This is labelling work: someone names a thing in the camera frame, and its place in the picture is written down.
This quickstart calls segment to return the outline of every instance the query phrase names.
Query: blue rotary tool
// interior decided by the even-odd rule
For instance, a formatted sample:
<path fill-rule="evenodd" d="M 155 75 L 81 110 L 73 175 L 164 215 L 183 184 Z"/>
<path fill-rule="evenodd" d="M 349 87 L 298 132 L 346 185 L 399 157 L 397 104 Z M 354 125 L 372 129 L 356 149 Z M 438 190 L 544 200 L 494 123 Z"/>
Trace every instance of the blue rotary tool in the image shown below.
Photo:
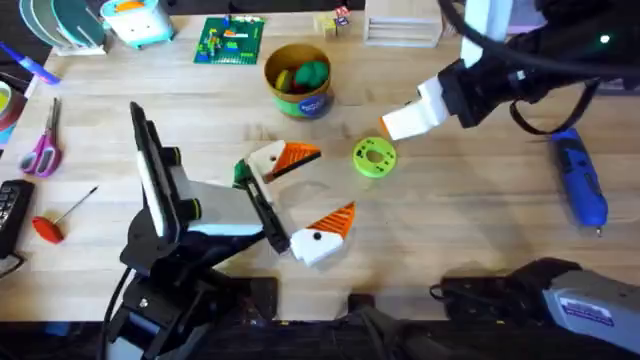
<path fill-rule="evenodd" d="M 598 236 L 602 236 L 609 206 L 580 135 L 571 128 L 551 135 L 551 143 L 556 151 L 558 169 L 575 217 L 583 226 L 595 227 Z"/>

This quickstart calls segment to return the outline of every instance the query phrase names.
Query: teal toy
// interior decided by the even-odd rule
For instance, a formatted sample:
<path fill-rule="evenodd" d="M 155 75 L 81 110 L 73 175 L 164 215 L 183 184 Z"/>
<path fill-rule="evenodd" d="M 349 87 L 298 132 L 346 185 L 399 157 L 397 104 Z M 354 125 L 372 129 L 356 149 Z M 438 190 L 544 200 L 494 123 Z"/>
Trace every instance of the teal toy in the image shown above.
<path fill-rule="evenodd" d="M 322 61 L 309 61 L 300 66 L 294 79 L 296 86 L 317 89 L 329 78 L 329 66 Z"/>

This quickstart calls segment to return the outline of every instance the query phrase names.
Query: green lego plate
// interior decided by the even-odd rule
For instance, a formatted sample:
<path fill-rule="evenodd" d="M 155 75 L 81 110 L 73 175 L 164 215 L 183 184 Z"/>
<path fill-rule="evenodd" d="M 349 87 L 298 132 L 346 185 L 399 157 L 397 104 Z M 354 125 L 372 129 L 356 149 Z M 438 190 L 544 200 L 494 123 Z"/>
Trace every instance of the green lego plate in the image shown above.
<path fill-rule="evenodd" d="M 196 64 L 254 65 L 260 52 L 264 18 L 231 16 L 208 18 L 202 29 L 193 62 Z"/>

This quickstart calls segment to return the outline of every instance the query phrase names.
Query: gray power tool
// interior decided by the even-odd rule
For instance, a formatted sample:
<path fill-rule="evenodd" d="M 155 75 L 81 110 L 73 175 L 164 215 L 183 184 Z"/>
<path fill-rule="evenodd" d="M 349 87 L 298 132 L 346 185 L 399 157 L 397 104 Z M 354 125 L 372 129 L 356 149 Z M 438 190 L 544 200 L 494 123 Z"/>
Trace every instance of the gray power tool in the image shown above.
<path fill-rule="evenodd" d="M 574 262 L 544 258 L 501 277 L 444 277 L 431 287 L 458 322 L 560 326 L 640 354 L 640 290 Z"/>

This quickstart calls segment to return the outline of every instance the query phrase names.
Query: black remote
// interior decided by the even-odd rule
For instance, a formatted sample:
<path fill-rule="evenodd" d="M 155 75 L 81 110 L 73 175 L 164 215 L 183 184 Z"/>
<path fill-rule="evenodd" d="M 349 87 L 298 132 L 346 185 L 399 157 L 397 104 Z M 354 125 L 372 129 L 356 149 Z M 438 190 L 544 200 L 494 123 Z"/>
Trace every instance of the black remote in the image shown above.
<path fill-rule="evenodd" d="M 9 180 L 0 186 L 0 259 L 14 254 L 35 185 Z"/>

